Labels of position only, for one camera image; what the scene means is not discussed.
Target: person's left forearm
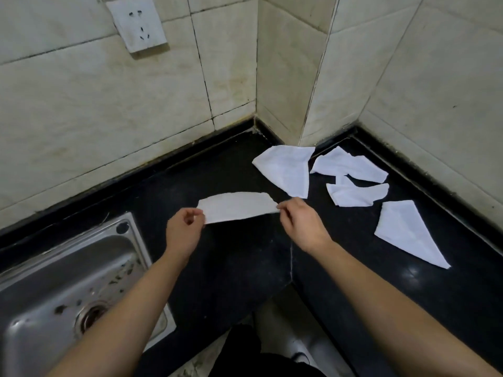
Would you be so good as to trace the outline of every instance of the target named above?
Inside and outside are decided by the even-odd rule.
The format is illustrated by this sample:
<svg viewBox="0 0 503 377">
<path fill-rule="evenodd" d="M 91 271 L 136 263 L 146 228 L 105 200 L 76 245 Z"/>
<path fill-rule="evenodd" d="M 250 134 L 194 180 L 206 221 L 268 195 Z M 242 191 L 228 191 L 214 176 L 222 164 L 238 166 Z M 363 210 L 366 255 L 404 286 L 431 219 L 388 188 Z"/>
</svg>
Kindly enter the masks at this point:
<svg viewBox="0 0 503 377">
<path fill-rule="evenodd" d="M 184 265 L 167 251 L 48 376 L 132 374 Z"/>
</svg>

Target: black pants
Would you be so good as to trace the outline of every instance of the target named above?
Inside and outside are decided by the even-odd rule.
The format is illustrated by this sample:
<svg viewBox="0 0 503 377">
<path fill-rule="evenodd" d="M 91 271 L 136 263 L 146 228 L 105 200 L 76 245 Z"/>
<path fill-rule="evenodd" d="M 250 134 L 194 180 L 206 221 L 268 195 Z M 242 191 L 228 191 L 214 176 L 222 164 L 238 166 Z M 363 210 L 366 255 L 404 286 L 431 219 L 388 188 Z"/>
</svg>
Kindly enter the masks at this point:
<svg viewBox="0 0 503 377">
<path fill-rule="evenodd" d="M 278 354 L 260 353 L 260 350 L 261 342 L 253 327 L 243 324 L 233 327 L 209 377 L 325 377 L 304 362 L 295 362 Z"/>
</svg>

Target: outlet cover plate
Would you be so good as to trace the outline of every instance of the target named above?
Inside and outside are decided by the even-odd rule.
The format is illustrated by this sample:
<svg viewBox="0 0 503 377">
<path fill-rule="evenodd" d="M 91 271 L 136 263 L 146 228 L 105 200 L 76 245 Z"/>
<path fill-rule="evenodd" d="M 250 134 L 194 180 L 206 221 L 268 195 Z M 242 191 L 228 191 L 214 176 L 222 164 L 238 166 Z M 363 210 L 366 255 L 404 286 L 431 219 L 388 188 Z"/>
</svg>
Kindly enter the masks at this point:
<svg viewBox="0 0 503 377">
<path fill-rule="evenodd" d="M 130 53 L 167 43 L 153 0 L 114 0 L 106 4 Z"/>
</svg>

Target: person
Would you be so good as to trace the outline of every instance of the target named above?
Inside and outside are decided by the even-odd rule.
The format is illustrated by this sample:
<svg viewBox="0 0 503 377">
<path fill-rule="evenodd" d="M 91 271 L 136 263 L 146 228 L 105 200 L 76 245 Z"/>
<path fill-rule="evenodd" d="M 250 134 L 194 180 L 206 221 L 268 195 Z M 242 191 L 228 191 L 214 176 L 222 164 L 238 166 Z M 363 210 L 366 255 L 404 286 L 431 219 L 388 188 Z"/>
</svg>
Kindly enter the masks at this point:
<svg viewBox="0 0 503 377">
<path fill-rule="evenodd" d="M 501 377 L 425 310 L 334 242 L 306 202 L 293 198 L 280 203 L 278 209 L 286 233 L 331 276 L 399 375 Z M 178 211 L 167 223 L 165 253 L 47 376 L 133 374 L 177 277 L 198 244 L 204 223 L 202 210 Z M 231 330 L 210 377 L 323 375 L 305 363 L 260 354 L 260 341 L 250 329 L 237 326 Z"/>
</svg>

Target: hand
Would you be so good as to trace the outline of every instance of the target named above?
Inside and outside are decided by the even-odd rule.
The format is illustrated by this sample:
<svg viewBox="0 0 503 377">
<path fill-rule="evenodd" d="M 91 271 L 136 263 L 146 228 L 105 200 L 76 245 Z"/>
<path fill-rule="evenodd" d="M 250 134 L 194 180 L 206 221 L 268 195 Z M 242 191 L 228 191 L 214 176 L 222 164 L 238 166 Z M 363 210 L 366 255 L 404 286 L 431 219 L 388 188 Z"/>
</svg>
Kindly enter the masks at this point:
<svg viewBox="0 0 503 377">
<path fill-rule="evenodd" d="M 324 250 L 333 244 L 318 213 L 299 197 L 281 202 L 280 221 L 290 238 L 305 252 Z"/>
<path fill-rule="evenodd" d="M 166 253 L 188 261 L 201 237 L 205 216 L 201 209 L 180 209 L 166 225 Z"/>
</svg>

